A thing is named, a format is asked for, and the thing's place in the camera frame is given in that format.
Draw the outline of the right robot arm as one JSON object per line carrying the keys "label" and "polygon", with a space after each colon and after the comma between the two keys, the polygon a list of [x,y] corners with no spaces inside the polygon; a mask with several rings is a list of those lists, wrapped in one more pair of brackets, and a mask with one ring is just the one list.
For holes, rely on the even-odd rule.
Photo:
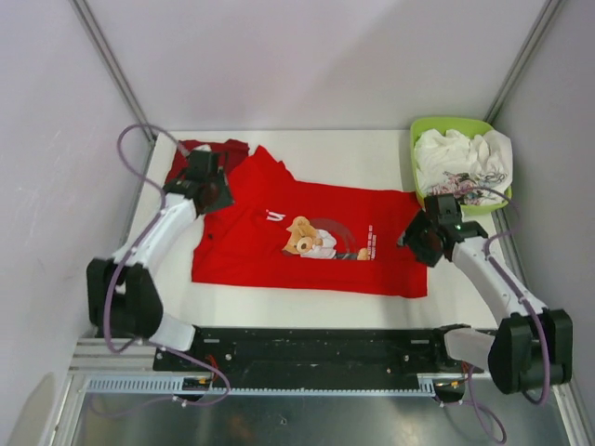
{"label": "right robot arm", "polygon": [[573,322],[563,309],[550,309],[518,279],[491,246],[495,237],[467,221],[452,193],[430,195],[399,244],[417,262],[435,267],[451,262],[490,309],[494,334],[470,326],[444,326],[443,341],[429,349],[430,365],[452,372],[462,361],[488,372],[505,395],[521,393],[534,405],[547,402],[551,387],[573,374]]}

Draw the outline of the bright red kungfu t-shirt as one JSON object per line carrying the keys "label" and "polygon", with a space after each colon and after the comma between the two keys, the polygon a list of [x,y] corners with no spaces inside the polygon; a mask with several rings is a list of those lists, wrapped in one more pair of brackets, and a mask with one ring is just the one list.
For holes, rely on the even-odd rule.
{"label": "bright red kungfu t-shirt", "polygon": [[194,282],[419,298],[427,269],[398,239],[412,192],[297,180],[258,147],[229,176],[232,206],[204,219]]}

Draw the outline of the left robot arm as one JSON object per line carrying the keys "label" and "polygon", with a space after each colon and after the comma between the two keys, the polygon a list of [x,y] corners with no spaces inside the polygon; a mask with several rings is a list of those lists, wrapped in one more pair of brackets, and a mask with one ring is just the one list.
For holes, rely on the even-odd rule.
{"label": "left robot arm", "polygon": [[126,335],[159,348],[173,350],[173,360],[183,370],[199,369],[205,348],[193,341],[193,325],[169,315],[154,276],[180,236],[201,216],[233,204],[225,168],[227,152],[207,145],[190,151],[187,165],[161,187],[145,177],[158,192],[153,217],[135,239],[110,257],[94,258],[86,269],[89,317],[103,332],[109,349],[121,352],[112,338]]}

